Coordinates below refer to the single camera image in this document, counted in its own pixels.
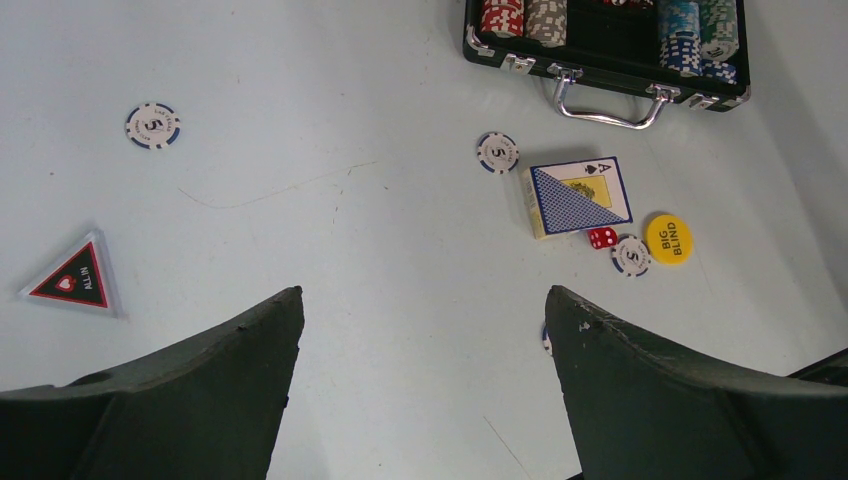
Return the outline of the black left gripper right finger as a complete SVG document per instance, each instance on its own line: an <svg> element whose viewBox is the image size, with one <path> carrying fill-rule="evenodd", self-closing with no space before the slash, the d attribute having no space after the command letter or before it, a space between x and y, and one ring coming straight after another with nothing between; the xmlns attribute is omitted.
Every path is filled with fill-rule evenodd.
<svg viewBox="0 0 848 480"><path fill-rule="evenodd" d="M583 479L843 479L847 354L787 376L702 354L553 286L545 326Z"/></svg>

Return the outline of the red die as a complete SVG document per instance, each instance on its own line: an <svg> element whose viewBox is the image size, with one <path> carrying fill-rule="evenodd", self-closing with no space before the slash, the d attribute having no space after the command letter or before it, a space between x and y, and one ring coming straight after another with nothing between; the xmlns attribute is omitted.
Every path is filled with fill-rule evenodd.
<svg viewBox="0 0 848 480"><path fill-rule="evenodd" d="M588 240L596 250L607 249L618 244L618 234L612 227L594 228L588 231Z"/></svg>

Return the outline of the yellow big blind button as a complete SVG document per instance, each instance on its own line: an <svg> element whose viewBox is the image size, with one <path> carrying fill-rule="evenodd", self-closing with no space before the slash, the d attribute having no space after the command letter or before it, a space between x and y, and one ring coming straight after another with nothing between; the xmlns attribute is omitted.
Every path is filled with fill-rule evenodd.
<svg viewBox="0 0 848 480"><path fill-rule="evenodd" d="M644 241L653 259L664 265L682 265L694 252L694 237L679 217L661 214L645 227Z"/></svg>

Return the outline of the black poker set case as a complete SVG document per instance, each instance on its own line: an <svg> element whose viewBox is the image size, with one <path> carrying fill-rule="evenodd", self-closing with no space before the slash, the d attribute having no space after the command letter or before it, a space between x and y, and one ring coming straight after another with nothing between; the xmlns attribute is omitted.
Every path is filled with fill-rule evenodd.
<svg viewBox="0 0 848 480"><path fill-rule="evenodd" d="M745 8L737 2L740 48L729 62L737 68L737 84L682 77L659 65L657 7L659 1L567 1L566 45L543 47L522 37L501 38L480 30L484 1L465 4L463 55L471 63L519 75L554 81L554 108L564 117L644 130L670 104L693 110L728 112L751 95ZM651 100L640 119L597 111L574 110L567 104L571 87L587 86Z"/></svg>

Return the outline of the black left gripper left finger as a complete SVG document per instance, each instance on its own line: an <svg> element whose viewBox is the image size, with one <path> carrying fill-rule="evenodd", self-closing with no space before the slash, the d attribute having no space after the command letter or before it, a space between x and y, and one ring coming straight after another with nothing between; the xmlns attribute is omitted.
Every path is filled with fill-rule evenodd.
<svg viewBox="0 0 848 480"><path fill-rule="evenodd" d="M290 287L65 386L1 395L5 479L263 479L305 325Z"/></svg>

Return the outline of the blue playing card deck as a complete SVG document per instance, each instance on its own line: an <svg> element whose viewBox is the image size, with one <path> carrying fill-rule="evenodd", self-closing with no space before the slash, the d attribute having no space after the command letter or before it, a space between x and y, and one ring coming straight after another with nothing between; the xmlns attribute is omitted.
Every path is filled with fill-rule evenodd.
<svg viewBox="0 0 848 480"><path fill-rule="evenodd" d="M633 221L615 156L530 166L522 183L537 240Z"/></svg>

